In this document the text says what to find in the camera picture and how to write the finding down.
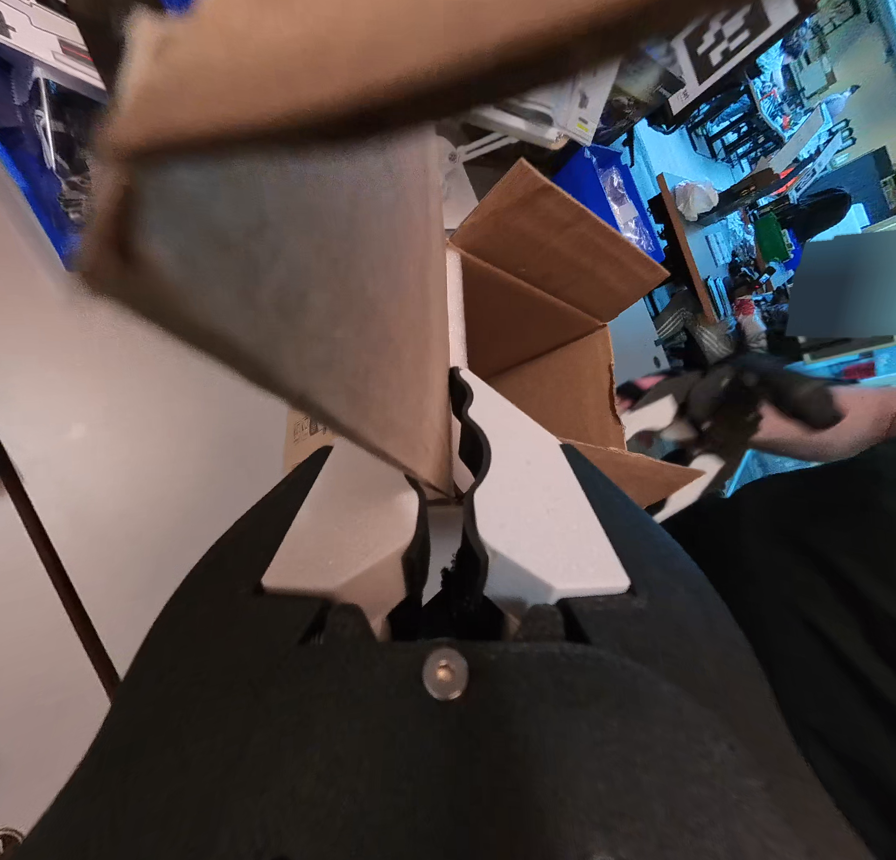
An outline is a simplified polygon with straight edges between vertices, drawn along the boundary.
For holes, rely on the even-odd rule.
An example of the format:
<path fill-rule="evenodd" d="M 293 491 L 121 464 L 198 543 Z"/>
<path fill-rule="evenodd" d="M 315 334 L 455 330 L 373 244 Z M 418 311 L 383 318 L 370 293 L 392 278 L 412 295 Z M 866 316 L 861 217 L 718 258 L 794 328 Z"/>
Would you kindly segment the printed toy set box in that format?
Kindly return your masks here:
<path fill-rule="evenodd" d="M 481 105 L 462 119 L 546 149 L 569 141 L 608 147 L 681 90 L 684 76 L 674 48 L 660 42 L 563 82 Z"/>

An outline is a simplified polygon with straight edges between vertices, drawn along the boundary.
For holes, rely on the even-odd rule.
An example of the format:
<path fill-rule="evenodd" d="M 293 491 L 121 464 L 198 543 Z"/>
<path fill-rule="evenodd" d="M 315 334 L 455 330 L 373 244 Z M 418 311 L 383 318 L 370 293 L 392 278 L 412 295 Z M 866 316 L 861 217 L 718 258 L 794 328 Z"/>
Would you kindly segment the white foam padding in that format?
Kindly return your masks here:
<path fill-rule="evenodd" d="M 462 255 L 451 243 L 445 247 L 447 321 L 450 366 L 469 368 L 465 320 Z"/>

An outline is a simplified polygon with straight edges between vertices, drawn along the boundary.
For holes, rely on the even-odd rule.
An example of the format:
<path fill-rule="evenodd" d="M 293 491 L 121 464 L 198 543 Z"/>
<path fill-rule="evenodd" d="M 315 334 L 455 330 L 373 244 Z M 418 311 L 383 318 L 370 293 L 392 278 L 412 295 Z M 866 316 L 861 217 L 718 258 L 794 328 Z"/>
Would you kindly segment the wooden top desk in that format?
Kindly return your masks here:
<path fill-rule="evenodd" d="M 695 297 L 700 319 L 716 324 L 721 319 L 707 286 L 708 272 L 700 267 L 700 253 L 708 250 L 703 241 L 704 228 L 686 220 L 676 205 L 674 188 L 681 177 L 661 172 L 656 176 L 658 194 L 651 199 L 651 209 L 659 216 L 666 239 L 666 268 Z"/>

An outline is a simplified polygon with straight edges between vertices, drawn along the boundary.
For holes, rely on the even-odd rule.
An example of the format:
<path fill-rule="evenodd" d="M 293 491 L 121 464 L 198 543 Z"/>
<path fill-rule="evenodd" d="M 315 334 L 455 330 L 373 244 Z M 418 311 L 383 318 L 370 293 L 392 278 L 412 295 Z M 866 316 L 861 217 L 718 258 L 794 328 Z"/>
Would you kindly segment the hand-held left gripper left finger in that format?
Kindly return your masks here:
<path fill-rule="evenodd" d="M 336 439 L 261 580 L 266 593 L 356 606 L 376 638 L 419 597 L 429 566 L 427 496 L 415 480 Z"/>

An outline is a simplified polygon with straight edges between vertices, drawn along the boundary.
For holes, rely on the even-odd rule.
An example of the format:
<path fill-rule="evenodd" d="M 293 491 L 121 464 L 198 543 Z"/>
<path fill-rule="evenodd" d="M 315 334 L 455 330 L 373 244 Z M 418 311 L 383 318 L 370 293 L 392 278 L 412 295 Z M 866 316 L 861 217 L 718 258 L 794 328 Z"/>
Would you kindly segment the person's black shirt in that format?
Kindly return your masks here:
<path fill-rule="evenodd" d="M 837 808 L 894 858 L 894 440 L 701 497 L 663 528 L 744 631 Z"/>

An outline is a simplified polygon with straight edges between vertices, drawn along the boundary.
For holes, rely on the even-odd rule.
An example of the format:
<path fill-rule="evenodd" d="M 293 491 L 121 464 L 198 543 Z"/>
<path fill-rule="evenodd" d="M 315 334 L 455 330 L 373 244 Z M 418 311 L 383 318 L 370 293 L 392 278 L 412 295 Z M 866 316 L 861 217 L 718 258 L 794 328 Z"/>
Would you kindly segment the brown cardboard box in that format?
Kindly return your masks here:
<path fill-rule="evenodd" d="M 449 493 L 432 123 L 750 1 L 135 2 L 79 276 Z"/>

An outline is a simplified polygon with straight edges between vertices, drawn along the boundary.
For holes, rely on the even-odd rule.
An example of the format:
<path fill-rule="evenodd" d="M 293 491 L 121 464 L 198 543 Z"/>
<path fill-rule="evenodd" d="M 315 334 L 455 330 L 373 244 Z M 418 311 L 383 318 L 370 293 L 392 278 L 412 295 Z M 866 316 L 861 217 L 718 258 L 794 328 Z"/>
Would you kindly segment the person's right hand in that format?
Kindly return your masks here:
<path fill-rule="evenodd" d="M 799 461 L 827 462 L 843 457 L 843 451 L 831 433 L 814 430 L 770 405 L 760 407 L 758 426 L 750 447 Z"/>

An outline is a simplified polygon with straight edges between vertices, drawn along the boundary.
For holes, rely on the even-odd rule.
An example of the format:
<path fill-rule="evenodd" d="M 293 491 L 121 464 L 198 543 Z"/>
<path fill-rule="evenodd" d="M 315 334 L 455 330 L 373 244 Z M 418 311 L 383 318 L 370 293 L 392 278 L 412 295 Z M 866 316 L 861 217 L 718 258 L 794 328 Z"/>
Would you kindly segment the black white marker sign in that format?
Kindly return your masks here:
<path fill-rule="evenodd" d="M 666 121 L 672 125 L 689 117 L 728 76 L 754 62 L 815 8 L 814 0 L 752 0 L 690 23 L 670 42 L 683 86 L 666 101 Z"/>

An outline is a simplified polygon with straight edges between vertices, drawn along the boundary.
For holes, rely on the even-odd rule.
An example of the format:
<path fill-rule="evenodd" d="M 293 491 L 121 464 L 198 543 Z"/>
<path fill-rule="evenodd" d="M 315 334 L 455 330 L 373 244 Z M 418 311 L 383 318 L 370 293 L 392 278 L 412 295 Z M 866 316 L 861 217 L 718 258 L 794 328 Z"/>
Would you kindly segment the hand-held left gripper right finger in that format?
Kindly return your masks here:
<path fill-rule="evenodd" d="M 465 618 L 491 602 L 521 620 L 538 605 L 631 587 L 571 459 L 593 466 L 468 369 L 449 372 L 462 536 L 451 571 Z"/>

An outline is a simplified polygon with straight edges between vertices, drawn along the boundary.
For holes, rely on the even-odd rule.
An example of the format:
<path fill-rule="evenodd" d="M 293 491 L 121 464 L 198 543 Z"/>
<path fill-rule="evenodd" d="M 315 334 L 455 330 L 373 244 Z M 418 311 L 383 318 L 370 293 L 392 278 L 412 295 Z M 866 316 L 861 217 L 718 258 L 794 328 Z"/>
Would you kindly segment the white printed sheet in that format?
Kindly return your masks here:
<path fill-rule="evenodd" d="M 55 82 L 104 103 L 106 87 L 65 0 L 1 0 L 2 58 L 25 82 Z"/>

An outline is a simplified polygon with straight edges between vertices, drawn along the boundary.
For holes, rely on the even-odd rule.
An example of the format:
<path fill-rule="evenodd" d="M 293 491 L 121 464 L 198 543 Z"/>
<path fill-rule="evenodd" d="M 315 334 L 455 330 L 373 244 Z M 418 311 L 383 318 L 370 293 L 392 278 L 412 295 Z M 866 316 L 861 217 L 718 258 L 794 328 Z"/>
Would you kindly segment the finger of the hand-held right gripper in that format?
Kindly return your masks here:
<path fill-rule="evenodd" d="M 619 396 L 619 421 L 627 449 L 650 449 L 654 443 L 693 443 L 699 429 L 688 413 L 688 397 L 674 392 L 652 392 L 640 397 Z"/>
<path fill-rule="evenodd" d="M 729 468 L 730 465 L 718 454 L 694 455 L 686 471 L 698 477 L 663 500 L 654 512 L 654 520 L 662 523 L 692 506 L 701 496 L 718 493 L 730 478 Z"/>

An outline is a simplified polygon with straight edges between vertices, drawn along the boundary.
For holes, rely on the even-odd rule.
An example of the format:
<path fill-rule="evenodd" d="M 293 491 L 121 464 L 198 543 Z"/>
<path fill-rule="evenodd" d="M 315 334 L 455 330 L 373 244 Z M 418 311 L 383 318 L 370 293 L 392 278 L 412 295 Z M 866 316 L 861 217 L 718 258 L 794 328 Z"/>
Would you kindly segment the clear plastic parts bags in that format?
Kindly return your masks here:
<path fill-rule="evenodd" d="M 652 260 L 664 260 L 656 229 L 637 189 L 631 171 L 615 162 L 599 162 L 596 173 L 610 210 L 611 224 Z"/>

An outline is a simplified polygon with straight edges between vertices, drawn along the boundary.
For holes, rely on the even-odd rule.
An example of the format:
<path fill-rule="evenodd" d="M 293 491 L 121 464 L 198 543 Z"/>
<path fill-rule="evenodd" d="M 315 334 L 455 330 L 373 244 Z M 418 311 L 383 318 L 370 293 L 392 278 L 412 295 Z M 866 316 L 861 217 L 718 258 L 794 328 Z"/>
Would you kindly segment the person's right forearm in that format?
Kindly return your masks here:
<path fill-rule="evenodd" d="M 835 393 L 842 414 L 832 438 L 836 461 L 894 438 L 894 386 L 839 386 Z"/>

